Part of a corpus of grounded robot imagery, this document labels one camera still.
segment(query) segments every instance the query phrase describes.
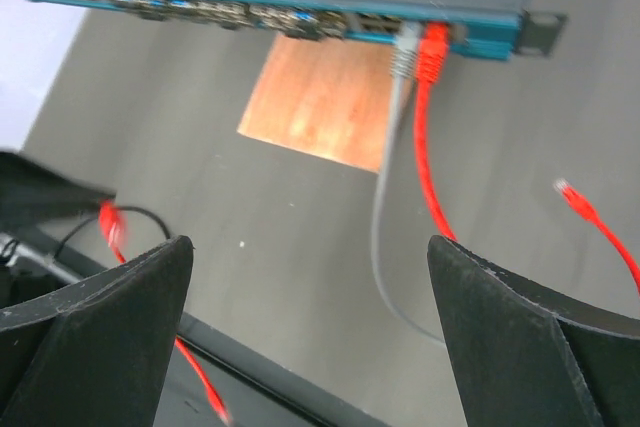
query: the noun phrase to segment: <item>black cable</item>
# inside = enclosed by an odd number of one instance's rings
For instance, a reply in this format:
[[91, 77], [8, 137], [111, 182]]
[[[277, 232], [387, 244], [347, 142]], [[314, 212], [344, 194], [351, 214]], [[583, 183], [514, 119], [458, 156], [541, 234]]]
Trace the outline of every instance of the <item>black cable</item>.
[[[162, 220], [157, 214], [151, 212], [150, 210], [147, 210], [142, 207], [137, 207], [135, 205], [123, 205], [121, 207], [118, 206], [117, 209], [123, 212], [136, 212], [138, 214], [142, 214], [145, 217], [150, 218], [158, 225], [165, 239], [169, 240], [171, 238], [171, 230], [169, 230], [169, 227], [167, 226], [166, 222]], [[60, 239], [60, 242], [58, 243], [58, 247], [53, 252], [52, 260], [58, 259], [58, 257], [60, 256], [60, 253], [64, 249], [64, 246], [69, 242], [69, 240], [71, 240], [73, 236], [75, 236], [78, 232], [84, 229], [91, 222], [94, 222], [96, 220], [98, 220], [98, 215], [92, 215], [91, 217], [87, 217], [78, 225], [76, 225], [73, 229], [71, 229], [71, 231], [69, 231], [67, 235], [65, 235], [62, 239]]]
[[13, 256], [16, 254], [16, 249], [20, 245], [18, 239], [11, 239], [9, 242], [4, 244], [2, 247], [2, 252], [0, 252], [0, 264], [6, 265], [13, 259]]

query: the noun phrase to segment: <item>plywood panel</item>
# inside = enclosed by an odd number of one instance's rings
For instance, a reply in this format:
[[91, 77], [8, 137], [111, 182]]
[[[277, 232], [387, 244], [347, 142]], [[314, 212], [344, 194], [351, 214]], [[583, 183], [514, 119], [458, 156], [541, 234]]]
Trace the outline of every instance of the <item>plywood panel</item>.
[[238, 132], [377, 172], [392, 48], [278, 36]]

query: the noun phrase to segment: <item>white wall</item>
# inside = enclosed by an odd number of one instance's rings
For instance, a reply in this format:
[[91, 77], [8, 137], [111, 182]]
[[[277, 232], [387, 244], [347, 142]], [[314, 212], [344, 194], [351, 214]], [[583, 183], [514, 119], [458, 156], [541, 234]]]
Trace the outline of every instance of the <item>white wall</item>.
[[0, 149], [21, 149], [86, 9], [0, 0]]

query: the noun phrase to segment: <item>concrete floor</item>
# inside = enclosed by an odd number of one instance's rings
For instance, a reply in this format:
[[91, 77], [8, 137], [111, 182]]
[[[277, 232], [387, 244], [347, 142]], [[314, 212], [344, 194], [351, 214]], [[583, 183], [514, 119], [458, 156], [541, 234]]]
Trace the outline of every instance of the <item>concrete floor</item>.
[[[627, 315], [615, 250], [566, 207], [563, 176], [640, 255], [640, 0], [534, 0], [569, 13], [552, 60], [452, 57], [432, 100], [442, 203], [461, 242]], [[197, 248], [187, 311], [399, 427], [465, 425], [446, 352], [392, 317], [370, 272], [375, 175], [236, 134], [267, 32], [92, 13], [25, 151], [118, 189]], [[131, 218], [134, 254], [160, 234]], [[425, 249], [435, 228], [410, 129], [393, 166], [383, 255], [392, 290], [440, 330]], [[80, 250], [111, 265], [95, 232]]]

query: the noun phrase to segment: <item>red ethernet cable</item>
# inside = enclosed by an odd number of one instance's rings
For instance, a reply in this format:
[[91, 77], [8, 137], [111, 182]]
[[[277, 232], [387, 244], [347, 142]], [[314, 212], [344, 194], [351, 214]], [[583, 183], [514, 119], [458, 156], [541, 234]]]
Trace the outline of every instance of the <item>red ethernet cable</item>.
[[[416, 101], [416, 113], [414, 123], [414, 142], [416, 164], [422, 191], [440, 233], [451, 240], [456, 240], [456, 236], [449, 227], [449, 222], [440, 207], [440, 202], [436, 195], [433, 180], [431, 178], [431, 167], [429, 166], [429, 138], [428, 138], [428, 110], [429, 94], [431, 87], [438, 81], [442, 66], [447, 56], [448, 28], [446, 24], [433, 23], [427, 27], [422, 42], [420, 43], [420, 53], [416, 76], [418, 78], [418, 95]], [[616, 248], [622, 259], [627, 264], [631, 275], [640, 293], [640, 269], [633, 259], [631, 253], [623, 243], [600, 220], [600, 216], [587, 198], [571, 187], [567, 181], [561, 179], [555, 183], [555, 188], [562, 194], [569, 206], [575, 210], [583, 219], [594, 224], [607, 240]]]
[[[122, 213], [112, 203], [105, 202], [100, 208], [98, 221], [100, 223], [100, 230], [102, 231], [104, 237], [107, 239], [107, 243], [118, 259], [118, 262], [126, 262], [124, 256], [120, 252], [120, 248], [126, 236], [126, 222], [124, 217], [122, 216]], [[220, 394], [218, 394], [215, 387], [207, 377], [207, 374], [202, 369], [202, 366], [200, 366], [200, 364], [198, 363], [197, 359], [193, 356], [189, 349], [187, 349], [187, 346], [184, 344], [184, 342], [182, 342], [182, 340], [180, 340], [179, 338], [176, 337], [174, 345], [198, 375], [198, 378], [204, 386], [205, 393], [207, 394], [207, 400], [209, 401], [209, 404], [211, 405], [213, 411], [218, 415], [220, 420], [224, 422], [225, 425], [232, 425], [231, 414], [229, 413], [229, 410], [225, 406], [222, 397], [220, 397]]]
[[584, 220], [595, 225], [611, 245], [616, 248], [622, 259], [627, 264], [627, 267], [629, 267], [629, 272], [631, 272], [631, 276], [636, 283], [638, 293], [640, 293], [640, 269], [638, 268], [638, 264], [636, 264], [633, 256], [624, 246], [622, 241], [611, 231], [611, 229], [609, 229], [607, 224], [600, 219], [598, 212], [593, 205], [591, 205], [591, 202], [589, 202], [584, 195], [571, 187], [571, 185], [564, 179], [557, 180], [554, 187], [562, 197], [564, 197], [564, 200], [567, 201], [569, 207], [575, 210], [576, 213]]
[[431, 93], [431, 86], [440, 77], [442, 66], [449, 51], [448, 36], [449, 28], [446, 24], [433, 23], [427, 26], [422, 42], [420, 42], [417, 65], [418, 94], [413, 136], [418, 176], [420, 177], [422, 193], [431, 212], [431, 217], [433, 217], [433, 221], [442, 235], [451, 240], [456, 240], [442, 207], [440, 207], [431, 178], [428, 151], [429, 139], [427, 135], [429, 94]]

